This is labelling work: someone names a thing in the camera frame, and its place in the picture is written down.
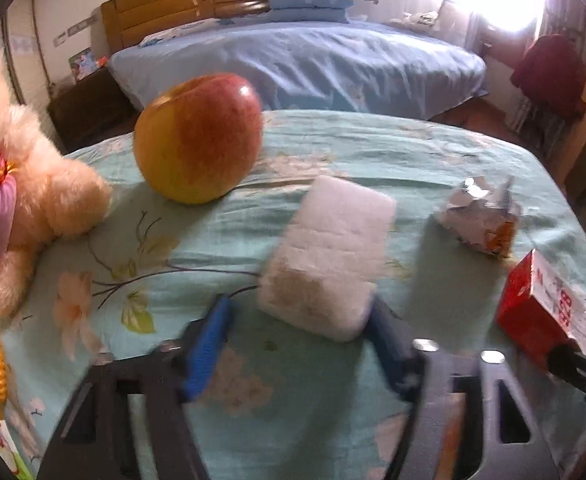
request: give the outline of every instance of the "wooden headboard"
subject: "wooden headboard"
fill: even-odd
[[[110,53],[166,28],[205,18],[232,18],[268,10],[268,0],[109,0],[102,20]]]

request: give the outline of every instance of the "red cloth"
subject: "red cloth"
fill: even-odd
[[[573,120],[583,113],[586,66],[561,34],[542,36],[535,41],[510,81],[534,104],[545,106],[564,120]]]

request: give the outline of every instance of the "red and white box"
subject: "red and white box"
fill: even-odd
[[[537,250],[508,275],[497,322],[543,369],[556,346],[568,343],[586,354],[586,309]]]

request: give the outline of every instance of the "foil wrapper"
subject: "foil wrapper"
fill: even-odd
[[[521,213],[510,192],[512,183],[510,176],[493,188],[483,176],[467,177],[436,217],[473,249],[505,258],[510,253]]]

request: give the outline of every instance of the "silver bolt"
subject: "silver bolt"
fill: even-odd
[[[501,365],[506,358],[502,352],[498,352],[497,350],[484,350],[480,354],[482,361],[489,363],[491,365]]]
[[[179,350],[180,348],[182,348],[182,345],[179,341],[176,341],[175,339],[169,339],[160,345],[160,352],[168,353],[173,352],[174,350]]]
[[[115,360],[115,356],[110,352],[100,352],[93,358],[94,366],[107,365]]]
[[[432,339],[413,339],[413,347],[423,352],[437,352],[439,345]]]

